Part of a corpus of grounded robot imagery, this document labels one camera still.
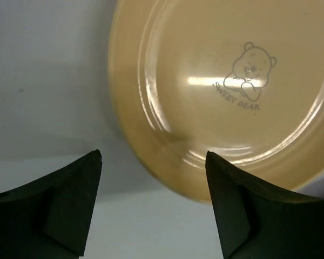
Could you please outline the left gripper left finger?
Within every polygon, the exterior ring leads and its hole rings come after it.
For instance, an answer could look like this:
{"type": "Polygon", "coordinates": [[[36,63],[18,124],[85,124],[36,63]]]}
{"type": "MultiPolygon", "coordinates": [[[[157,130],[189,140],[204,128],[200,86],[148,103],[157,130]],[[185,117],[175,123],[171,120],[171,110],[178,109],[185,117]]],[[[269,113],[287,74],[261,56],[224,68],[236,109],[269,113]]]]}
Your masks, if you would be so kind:
{"type": "Polygon", "coordinates": [[[95,150],[0,193],[0,258],[84,256],[101,171],[95,150]]]}

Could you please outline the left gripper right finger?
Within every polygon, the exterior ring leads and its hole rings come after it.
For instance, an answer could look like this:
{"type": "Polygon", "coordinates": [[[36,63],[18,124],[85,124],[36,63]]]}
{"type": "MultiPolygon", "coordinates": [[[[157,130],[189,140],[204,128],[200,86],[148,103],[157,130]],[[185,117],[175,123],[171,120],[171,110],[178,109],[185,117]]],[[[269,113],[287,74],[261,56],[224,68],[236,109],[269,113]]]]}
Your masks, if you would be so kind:
{"type": "Polygon", "coordinates": [[[224,258],[324,258],[324,199],[296,193],[206,154],[224,258]]]}

